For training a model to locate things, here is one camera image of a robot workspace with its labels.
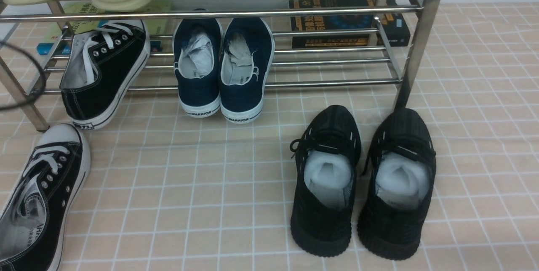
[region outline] black canvas sneaker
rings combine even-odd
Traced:
[[[141,20],[109,21],[75,35],[60,83],[75,127],[93,130],[108,124],[149,56],[150,37]]]
[[[435,156],[417,112],[398,109],[378,127],[365,167],[372,162],[369,193],[358,221],[360,240],[370,252],[391,260],[414,255],[431,202]]]
[[[290,220],[292,237],[311,254],[339,255],[352,237],[350,219],[361,153],[354,117],[343,106],[329,106],[290,149],[298,169]]]
[[[42,136],[0,216],[0,270],[58,270],[67,214],[89,170],[88,143],[75,127]]]

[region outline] black knit sneaker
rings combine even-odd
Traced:
[[[419,247],[436,174],[436,152],[417,112],[398,109],[372,138],[365,169],[372,162],[369,193],[358,221],[365,248],[377,256],[404,260]]]
[[[90,170],[84,135],[51,127],[30,155],[0,215],[0,271],[57,271],[69,208]]]
[[[292,237],[311,254],[339,255],[352,236],[350,218],[361,153],[356,121],[343,106],[329,106],[290,149],[298,169],[290,220]]]

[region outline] white shoelace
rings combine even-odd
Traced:
[[[109,29],[109,28],[106,28],[106,27],[118,28],[120,30],[123,30],[123,31],[127,32],[128,35],[133,35],[133,32],[128,27],[125,27],[123,25],[114,24],[114,23],[107,23],[107,24],[104,24],[100,28],[96,28],[96,31],[100,31],[101,34],[103,35],[103,38],[104,38],[105,42],[107,43],[107,47],[109,49],[114,49],[114,41],[112,40],[112,37],[110,36],[110,33],[117,33],[119,30],[117,30],[117,29]],[[87,83],[87,85],[89,85],[89,84],[96,81],[96,77],[94,76],[94,67],[92,66],[92,62],[90,62],[90,56],[88,54],[88,49],[90,47],[92,47],[93,45],[98,44],[98,42],[92,41],[92,37],[94,37],[94,35],[92,35],[88,39],[88,41],[86,41],[86,43],[84,44],[84,49],[83,49],[84,70],[86,70],[86,83]]]
[[[33,160],[28,165],[28,167],[24,170],[23,176],[25,176],[28,173],[28,171],[33,168],[33,166],[37,165],[38,162],[41,162],[41,161],[48,162],[48,164],[51,166],[52,173],[54,175],[57,175],[59,167],[58,167],[58,162],[56,162],[56,160],[54,160],[54,158],[52,158],[54,153],[41,154],[42,152],[52,152],[52,151],[59,151],[59,152],[62,152],[64,154],[69,154],[70,153],[69,150],[67,150],[67,148],[65,148],[64,146],[51,146],[51,147],[46,147],[46,148],[40,148],[40,149],[36,150],[34,152],[34,154],[32,155],[32,159],[35,158],[35,160]]]

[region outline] shoe toe cap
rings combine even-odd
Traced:
[[[61,142],[80,142],[79,132],[75,127],[69,124],[60,124],[50,127],[47,132],[39,139],[38,146],[61,143]]]

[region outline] navy blue canvas shoe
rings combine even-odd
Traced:
[[[221,66],[221,112],[232,123],[250,123],[262,112],[264,86],[275,41],[261,18],[230,22]]]
[[[185,113],[201,118],[215,114],[219,96],[219,54],[223,28],[216,19],[184,19],[173,36],[174,74]]]

